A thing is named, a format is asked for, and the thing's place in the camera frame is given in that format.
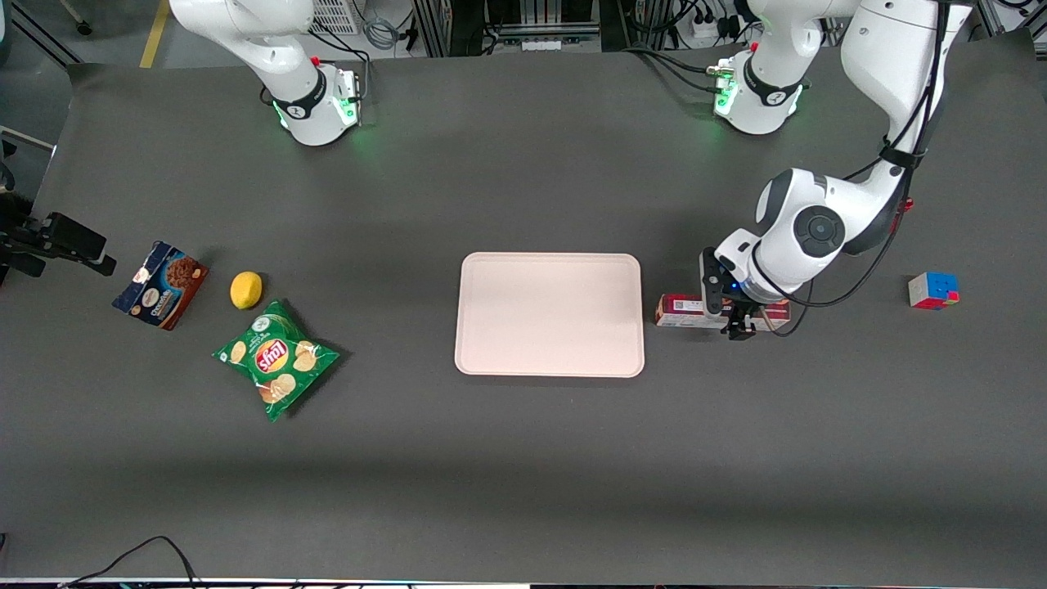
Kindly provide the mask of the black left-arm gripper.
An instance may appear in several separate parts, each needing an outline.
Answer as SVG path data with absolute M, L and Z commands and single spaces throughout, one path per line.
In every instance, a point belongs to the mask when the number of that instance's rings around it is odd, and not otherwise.
M 757 333 L 753 317 L 759 317 L 765 304 L 749 297 L 741 284 L 733 278 L 723 280 L 723 305 L 730 305 L 729 340 L 747 340 Z

